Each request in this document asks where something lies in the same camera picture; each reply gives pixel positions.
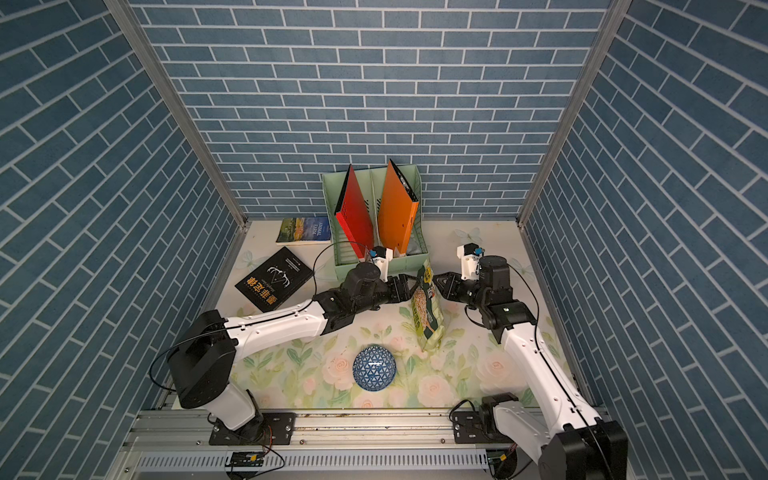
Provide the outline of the green oats bag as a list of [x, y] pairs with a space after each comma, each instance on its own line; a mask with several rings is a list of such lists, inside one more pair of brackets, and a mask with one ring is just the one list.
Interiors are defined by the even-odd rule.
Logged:
[[419, 346], [424, 351], [437, 349], [445, 333], [440, 296], [434, 283], [434, 272], [426, 260], [417, 274], [411, 298], [411, 313]]

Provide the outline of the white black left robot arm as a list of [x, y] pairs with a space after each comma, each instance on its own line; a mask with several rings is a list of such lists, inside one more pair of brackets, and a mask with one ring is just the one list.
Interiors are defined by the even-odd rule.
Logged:
[[415, 276], [383, 278], [378, 266], [363, 262], [339, 287], [294, 307], [249, 317], [201, 314], [166, 356], [180, 406], [204, 409], [230, 431], [259, 420], [255, 395], [230, 382], [236, 363], [282, 343], [333, 333], [384, 304], [408, 301], [417, 285]]

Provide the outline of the blue patterned ceramic bowl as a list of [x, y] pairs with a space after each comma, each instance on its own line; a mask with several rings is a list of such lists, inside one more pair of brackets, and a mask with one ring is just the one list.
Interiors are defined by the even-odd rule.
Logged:
[[397, 365], [394, 355], [387, 348], [369, 345], [355, 357], [352, 370], [359, 387], [368, 392], [378, 392], [394, 381]]

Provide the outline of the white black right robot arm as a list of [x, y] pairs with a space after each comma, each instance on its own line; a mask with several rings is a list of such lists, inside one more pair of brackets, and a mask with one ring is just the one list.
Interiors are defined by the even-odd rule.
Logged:
[[515, 299], [513, 268], [479, 251], [461, 258], [461, 272], [434, 277], [443, 298], [479, 311], [504, 352], [522, 371], [541, 411], [529, 414], [512, 394], [484, 398], [483, 434], [503, 436], [537, 465], [543, 479], [624, 479], [629, 440], [621, 425], [606, 421], [572, 384], [547, 350], [538, 317]]

